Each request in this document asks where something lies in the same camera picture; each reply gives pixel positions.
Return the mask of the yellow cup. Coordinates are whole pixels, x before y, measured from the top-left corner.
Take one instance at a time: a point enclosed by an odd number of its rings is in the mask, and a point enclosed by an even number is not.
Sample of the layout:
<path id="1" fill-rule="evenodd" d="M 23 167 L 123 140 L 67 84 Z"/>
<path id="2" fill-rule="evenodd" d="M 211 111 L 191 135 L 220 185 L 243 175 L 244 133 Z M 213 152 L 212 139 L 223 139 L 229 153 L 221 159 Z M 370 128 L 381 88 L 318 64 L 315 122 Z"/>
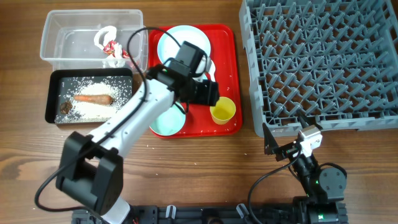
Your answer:
<path id="1" fill-rule="evenodd" d="M 226 124 L 236 113 L 236 105 L 228 97 L 221 96 L 215 106 L 210 107 L 213 121 L 218 125 Z"/>

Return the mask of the brown carrot stick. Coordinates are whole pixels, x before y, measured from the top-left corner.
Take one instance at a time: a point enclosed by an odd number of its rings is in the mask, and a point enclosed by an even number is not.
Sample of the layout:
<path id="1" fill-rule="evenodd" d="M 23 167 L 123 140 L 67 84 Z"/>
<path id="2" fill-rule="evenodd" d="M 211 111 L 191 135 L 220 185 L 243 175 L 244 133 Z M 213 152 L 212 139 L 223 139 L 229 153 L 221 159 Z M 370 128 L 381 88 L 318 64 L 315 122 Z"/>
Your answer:
<path id="1" fill-rule="evenodd" d="M 75 95 L 73 99 L 97 105 L 111 105 L 113 103 L 113 98 L 109 95 Z"/>

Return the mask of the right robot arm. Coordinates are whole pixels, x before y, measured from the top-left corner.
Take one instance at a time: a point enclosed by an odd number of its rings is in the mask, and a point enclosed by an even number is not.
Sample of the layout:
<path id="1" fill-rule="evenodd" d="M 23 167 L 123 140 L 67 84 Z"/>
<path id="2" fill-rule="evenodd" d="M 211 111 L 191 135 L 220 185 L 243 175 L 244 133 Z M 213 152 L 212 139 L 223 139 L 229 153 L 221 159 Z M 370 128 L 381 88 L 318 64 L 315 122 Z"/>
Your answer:
<path id="1" fill-rule="evenodd" d="M 319 164 L 313 151 L 322 143 L 323 128 L 303 112 L 297 113 L 302 129 L 296 140 L 279 146 L 266 124 L 264 153 L 275 155 L 277 161 L 288 159 L 289 170 L 295 174 L 306 196 L 294 197 L 286 210 L 277 209 L 279 220 L 286 223 L 348 223 L 344 191 L 348 174 L 341 166 L 327 162 Z"/>

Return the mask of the red snack wrapper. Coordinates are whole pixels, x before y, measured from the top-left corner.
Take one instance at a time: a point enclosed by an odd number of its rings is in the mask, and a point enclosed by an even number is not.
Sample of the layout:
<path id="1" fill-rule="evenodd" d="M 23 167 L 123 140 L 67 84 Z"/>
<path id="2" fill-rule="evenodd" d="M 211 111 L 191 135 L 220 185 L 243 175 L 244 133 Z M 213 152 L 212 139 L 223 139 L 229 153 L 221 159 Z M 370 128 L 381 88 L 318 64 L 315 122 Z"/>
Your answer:
<path id="1" fill-rule="evenodd" d="M 106 55 L 105 65 L 110 68 L 121 68 L 126 65 L 132 66 L 131 62 L 127 62 L 130 59 L 130 55 L 127 50 L 124 50 L 122 45 L 115 40 L 109 41 L 102 50 Z"/>

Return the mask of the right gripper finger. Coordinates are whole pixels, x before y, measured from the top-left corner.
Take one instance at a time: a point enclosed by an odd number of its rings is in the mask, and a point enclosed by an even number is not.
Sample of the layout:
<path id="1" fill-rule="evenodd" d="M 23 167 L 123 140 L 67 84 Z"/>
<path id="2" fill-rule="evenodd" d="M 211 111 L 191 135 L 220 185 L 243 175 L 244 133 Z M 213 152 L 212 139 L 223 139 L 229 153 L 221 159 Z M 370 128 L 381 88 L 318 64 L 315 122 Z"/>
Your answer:
<path id="1" fill-rule="evenodd" d="M 267 155 L 275 154 L 274 151 L 279 147 L 279 145 L 266 123 L 262 124 L 262 128 L 264 133 L 264 153 Z"/>
<path id="2" fill-rule="evenodd" d="M 308 116 L 306 116 L 306 114 L 302 110 L 297 111 L 297 117 L 298 117 L 299 123 L 301 124 L 301 126 L 303 128 L 307 128 L 309 126 L 314 125 L 320 131 L 323 130 L 323 128 L 316 122 L 315 118 L 309 118 Z"/>

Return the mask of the green bowl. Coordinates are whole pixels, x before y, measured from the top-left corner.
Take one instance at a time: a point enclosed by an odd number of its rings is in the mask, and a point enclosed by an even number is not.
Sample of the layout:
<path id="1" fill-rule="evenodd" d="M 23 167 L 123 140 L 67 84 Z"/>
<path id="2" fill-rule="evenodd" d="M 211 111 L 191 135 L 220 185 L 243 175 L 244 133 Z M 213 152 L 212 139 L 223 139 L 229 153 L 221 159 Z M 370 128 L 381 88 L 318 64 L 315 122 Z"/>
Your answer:
<path id="1" fill-rule="evenodd" d="M 150 125 L 150 129 L 160 136 L 171 136 L 183 128 L 185 121 L 185 110 L 176 102 Z"/>

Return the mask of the brown food scrap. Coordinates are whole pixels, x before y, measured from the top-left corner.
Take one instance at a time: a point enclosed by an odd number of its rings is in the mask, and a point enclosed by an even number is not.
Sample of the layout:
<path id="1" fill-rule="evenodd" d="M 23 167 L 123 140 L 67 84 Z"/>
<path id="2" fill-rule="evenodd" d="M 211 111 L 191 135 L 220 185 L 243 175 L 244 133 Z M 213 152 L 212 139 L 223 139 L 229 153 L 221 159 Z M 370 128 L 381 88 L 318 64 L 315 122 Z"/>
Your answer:
<path id="1" fill-rule="evenodd" d="M 66 101 L 60 105 L 60 113 L 61 114 L 69 114 L 73 109 L 73 105 L 70 101 Z"/>

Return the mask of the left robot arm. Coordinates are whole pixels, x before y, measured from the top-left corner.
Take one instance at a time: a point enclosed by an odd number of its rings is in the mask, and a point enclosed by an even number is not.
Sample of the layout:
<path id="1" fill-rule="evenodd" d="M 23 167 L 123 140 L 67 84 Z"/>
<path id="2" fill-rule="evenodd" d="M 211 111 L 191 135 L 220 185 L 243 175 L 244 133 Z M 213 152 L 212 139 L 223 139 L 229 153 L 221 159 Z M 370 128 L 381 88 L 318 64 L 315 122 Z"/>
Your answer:
<path id="1" fill-rule="evenodd" d="M 215 105 L 218 85 L 198 82 L 206 53 L 184 42 L 168 65 L 148 70 L 139 91 L 111 119 L 84 136 L 65 141 L 56 187 L 106 223 L 125 223 L 131 206 L 121 198 L 124 158 L 149 126 L 175 101 Z"/>

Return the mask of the white plastic spoon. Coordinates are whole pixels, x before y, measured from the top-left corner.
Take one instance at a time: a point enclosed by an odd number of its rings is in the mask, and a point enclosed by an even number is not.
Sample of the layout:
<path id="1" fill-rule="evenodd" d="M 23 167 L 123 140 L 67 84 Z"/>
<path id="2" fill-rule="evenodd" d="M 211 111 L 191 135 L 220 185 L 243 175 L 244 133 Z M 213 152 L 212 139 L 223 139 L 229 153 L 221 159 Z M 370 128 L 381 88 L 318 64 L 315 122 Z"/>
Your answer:
<path id="1" fill-rule="evenodd" d="M 215 64 L 212 60 L 210 60 L 210 62 L 208 62 L 206 71 L 208 73 L 208 76 L 210 77 L 210 80 L 215 82 L 215 71 L 216 71 L 216 67 Z"/>

